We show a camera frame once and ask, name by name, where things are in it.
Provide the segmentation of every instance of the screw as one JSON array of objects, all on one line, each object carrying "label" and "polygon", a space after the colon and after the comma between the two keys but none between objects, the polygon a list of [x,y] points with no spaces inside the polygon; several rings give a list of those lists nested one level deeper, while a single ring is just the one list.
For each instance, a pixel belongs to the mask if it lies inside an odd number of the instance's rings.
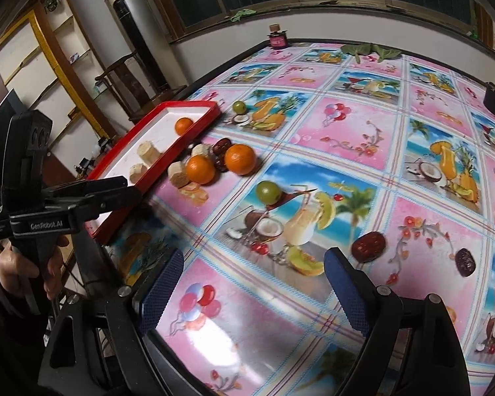
[{"label": "screw", "polygon": [[378,287],[376,287],[376,290],[381,296],[388,296],[391,294],[390,288],[385,285],[379,285]]},{"label": "screw", "polygon": [[72,295],[67,298],[66,302],[70,305],[76,304],[81,297],[79,295]]},{"label": "screw", "polygon": [[436,293],[431,293],[429,295],[429,301],[431,301],[433,304],[439,304],[442,302],[442,298],[438,296]]},{"label": "screw", "polygon": [[121,298],[124,298],[125,296],[130,295],[131,292],[132,292],[132,289],[128,285],[122,285],[119,289],[117,289],[117,294]]}]

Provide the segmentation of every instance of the dark date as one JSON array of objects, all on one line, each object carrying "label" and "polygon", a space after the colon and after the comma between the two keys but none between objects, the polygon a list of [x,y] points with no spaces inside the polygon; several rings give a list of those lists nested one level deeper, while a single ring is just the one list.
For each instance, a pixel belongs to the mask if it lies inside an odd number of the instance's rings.
[{"label": "dark date", "polygon": [[227,152],[227,149],[230,148],[232,145],[233,143],[231,143],[231,140],[229,138],[222,138],[221,140],[218,140],[213,146],[213,153],[215,154],[215,156],[222,157]]},{"label": "dark date", "polygon": [[215,167],[218,171],[220,171],[221,173],[227,173],[229,170],[227,169],[227,167],[225,166],[225,162],[224,162],[224,156],[216,156],[215,159],[214,159],[214,164],[215,164]]},{"label": "dark date", "polygon": [[380,232],[369,232],[352,243],[350,251],[359,263],[371,262],[381,256],[387,242]]},{"label": "dark date", "polygon": [[457,254],[454,255],[454,263],[457,264],[458,272],[463,277],[469,277],[475,272],[477,264],[473,255],[467,248],[461,248]]}]

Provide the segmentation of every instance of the red tray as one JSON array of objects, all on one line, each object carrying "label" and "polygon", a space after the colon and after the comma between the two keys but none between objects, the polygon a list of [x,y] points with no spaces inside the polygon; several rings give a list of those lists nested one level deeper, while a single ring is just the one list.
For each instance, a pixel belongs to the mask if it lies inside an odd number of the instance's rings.
[{"label": "red tray", "polygon": [[[107,177],[129,177],[130,167],[143,163],[137,155],[138,145],[152,141],[164,154],[138,180],[136,187],[145,193],[163,174],[183,150],[220,115],[218,104],[213,101],[166,101],[141,119],[121,138],[88,176],[89,180]],[[194,124],[181,137],[174,131],[180,117],[190,117]],[[107,244],[128,216],[131,208],[104,213],[98,219],[87,222],[86,229],[96,240]]]}]

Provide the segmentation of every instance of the blue textured gripper pad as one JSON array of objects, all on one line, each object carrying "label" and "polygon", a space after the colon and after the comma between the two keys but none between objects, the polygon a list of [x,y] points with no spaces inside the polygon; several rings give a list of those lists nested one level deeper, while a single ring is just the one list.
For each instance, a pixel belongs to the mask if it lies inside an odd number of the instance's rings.
[{"label": "blue textured gripper pad", "polygon": [[158,326],[159,319],[182,276],[182,272],[183,254],[176,249],[141,303],[141,318],[138,328],[142,335]]},{"label": "blue textured gripper pad", "polygon": [[358,330],[367,337],[371,331],[368,323],[367,304],[359,295],[357,287],[354,285],[347,270],[354,271],[350,262],[344,255],[335,252],[336,247],[332,247],[325,253],[325,274],[334,290],[339,303],[341,304],[348,322],[352,329]]}]

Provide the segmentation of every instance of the window frame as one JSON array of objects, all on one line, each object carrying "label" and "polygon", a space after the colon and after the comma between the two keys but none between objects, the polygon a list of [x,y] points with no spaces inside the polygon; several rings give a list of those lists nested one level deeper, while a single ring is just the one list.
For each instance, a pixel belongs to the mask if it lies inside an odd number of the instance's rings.
[{"label": "window frame", "polygon": [[[240,7],[235,10],[228,10],[223,0],[217,0],[222,13],[211,18],[197,22],[194,25],[185,26],[183,24],[180,13],[178,12],[173,0],[154,0],[162,17],[165,19],[165,24],[169,30],[170,40],[176,41],[196,31],[217,25],[233,16],[238,10],[252,9],[259,11],[260,14],[265,10],[275,10],[282,7],[283,11],[293,10],[294,7],[302,5],[311,5],[315,3],[326,2],[330,0],[272,0],[257,3],[250,6]],[[375,7],[392,13],[402,13],[417,17],[423,20],[439,23],[449,28],[453,28],[462,34],[473,31],[476,28],[476,20],[474,19],[473,0],[470,0],[471,24],[466,24],[452,16],[445,15],[436,10],[428,9],[424,6],[418,6],[413,3],[408,3],[401,0],[337,0],[340,4],[346,2],[357,7]]]}]

